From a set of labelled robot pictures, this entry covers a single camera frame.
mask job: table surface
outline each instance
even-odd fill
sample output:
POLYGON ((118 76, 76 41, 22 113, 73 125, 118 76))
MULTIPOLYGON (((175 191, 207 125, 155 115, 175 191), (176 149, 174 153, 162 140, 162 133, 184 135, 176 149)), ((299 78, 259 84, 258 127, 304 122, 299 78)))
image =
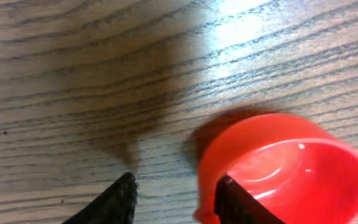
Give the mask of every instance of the table surface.
POLYGON ((129 170, 135 223, 194 223, 200 151, 271 112, 358 148, 358 1, 0 0, 0 223, 129 170))

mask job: wooden table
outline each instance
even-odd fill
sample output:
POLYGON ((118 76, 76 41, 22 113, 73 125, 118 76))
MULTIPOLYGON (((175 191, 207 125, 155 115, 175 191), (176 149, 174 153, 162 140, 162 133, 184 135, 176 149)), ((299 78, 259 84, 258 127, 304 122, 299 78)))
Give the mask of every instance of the wooden table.
POLYGON ((0 223, 129 170, 135 223, 194 223, 198 152, 278 111, 358 148, 358 1, 0 0, 0 223))

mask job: black object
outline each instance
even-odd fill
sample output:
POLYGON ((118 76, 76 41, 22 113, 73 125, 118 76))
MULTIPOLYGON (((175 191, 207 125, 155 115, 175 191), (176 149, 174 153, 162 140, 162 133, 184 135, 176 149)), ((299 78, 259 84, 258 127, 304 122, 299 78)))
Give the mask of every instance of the black object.
POLYGON ((62 224, 132 224, 137 198, 132 173, 125 173, 84 209, 62 224))
POLYGON ((216 186, 214 213, 221 224, 284 224, 228 175, 216 186))

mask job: red bottle cap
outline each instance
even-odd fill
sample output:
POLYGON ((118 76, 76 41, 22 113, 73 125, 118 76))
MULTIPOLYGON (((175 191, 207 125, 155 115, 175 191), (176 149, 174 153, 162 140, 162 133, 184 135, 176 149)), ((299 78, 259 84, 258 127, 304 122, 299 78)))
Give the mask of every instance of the red bottle cap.
POLYGON ((196 213, 204 224, 219 224, 214 195, 224 174, 287 224, 343 224, 358 217, 358 151, 299 116, 245 119, 208 146, 196 213))

